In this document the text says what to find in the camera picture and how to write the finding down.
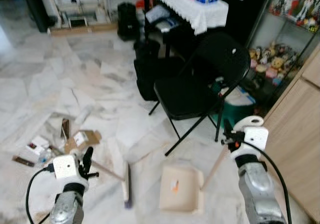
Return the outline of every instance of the black folding chair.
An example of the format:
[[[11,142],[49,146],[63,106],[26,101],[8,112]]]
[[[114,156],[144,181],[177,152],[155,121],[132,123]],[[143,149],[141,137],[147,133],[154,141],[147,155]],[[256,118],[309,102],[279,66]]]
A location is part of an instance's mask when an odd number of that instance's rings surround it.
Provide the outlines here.
[[[190,65],[193,75],[182,75]],[[179,138],[165,156],[168,156],[206,117],[216,127],[215,141],[218,141],[225,98],[246,76],[249,68],[250,55],[247,49],[227,34],[217,32],[201,41],[178,77],[155,81],[154,91],[158,102],[149,115],[161,103]],[[209,83],[214,83],[217,77],[223,79],[223,87],[228,87],[224,94],[214,94],[209,88]],[[218,114],[217,124],[212,120],[212,114]],[[200,119],[180,137],[172,120],[196,117]]]

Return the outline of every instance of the shelf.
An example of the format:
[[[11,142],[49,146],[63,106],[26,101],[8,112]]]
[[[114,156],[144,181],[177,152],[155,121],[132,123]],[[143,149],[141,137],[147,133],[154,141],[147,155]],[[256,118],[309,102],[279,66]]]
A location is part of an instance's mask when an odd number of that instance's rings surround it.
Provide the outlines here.
[[[288,22],[288,23],[292,24],[293,26],[295,26],[295,27],[297,27],[297,28],[299,28],[299,29],[301,29],[301,30],[304,30],[304,31],[306,31],[306,32],[308,32],[308,33],[315,34],[315,33],[319,30],[319,25],[318,25],[318,24],[315,26],[314,31],[312,31],[312,30],[309,29],[310,27],[307,28],[306,26],[297,25],[297,23],[296,23],[294,20],[290,19],[289,16],[285,16],[285,15],[274,15],[274,14],[272,14],[272,13],[271,13],[269,10],[267,10],[267,9],[265,10],[265,12],[266,12],[267,14],[269,14],[269,15],[277,18],[277,19],[281,19],[281,20],[283,20],[283,21],[285,21],[285,22]]]

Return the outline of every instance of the table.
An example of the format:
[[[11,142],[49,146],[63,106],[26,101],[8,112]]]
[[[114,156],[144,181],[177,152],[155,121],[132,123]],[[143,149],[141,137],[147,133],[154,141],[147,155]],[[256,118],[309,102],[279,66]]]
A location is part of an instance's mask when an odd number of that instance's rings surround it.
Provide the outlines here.
[[[196,0],[160,1],[189,22],[195,35],[205,33],[208,28],[224,27],[226,25],[229,5],[222,0],[206,4]],[[149,0],[144,0],[144,8],[145,12],[149,10]]]

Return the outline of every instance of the cardboard box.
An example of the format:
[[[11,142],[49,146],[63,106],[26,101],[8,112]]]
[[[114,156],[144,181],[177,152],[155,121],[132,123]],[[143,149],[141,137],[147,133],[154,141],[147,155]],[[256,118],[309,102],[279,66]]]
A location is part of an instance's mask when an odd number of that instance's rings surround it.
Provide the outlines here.
[[[64,153],[69,154],[72,149],[80,151],[91,145],[99,144],[101,134],[96,130],[78,130],[64,145]]]

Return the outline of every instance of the beige dustpan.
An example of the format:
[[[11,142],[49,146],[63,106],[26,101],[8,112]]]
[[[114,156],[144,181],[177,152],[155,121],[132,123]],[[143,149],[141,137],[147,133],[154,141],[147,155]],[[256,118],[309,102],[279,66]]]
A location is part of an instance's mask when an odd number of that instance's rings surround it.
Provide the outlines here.
[[[204,191],[228,151],[223,148],[204,183],[204,174],[193,167],[167,165],[161,178],[159,208],[169,212],[201,214],[204,211]]]

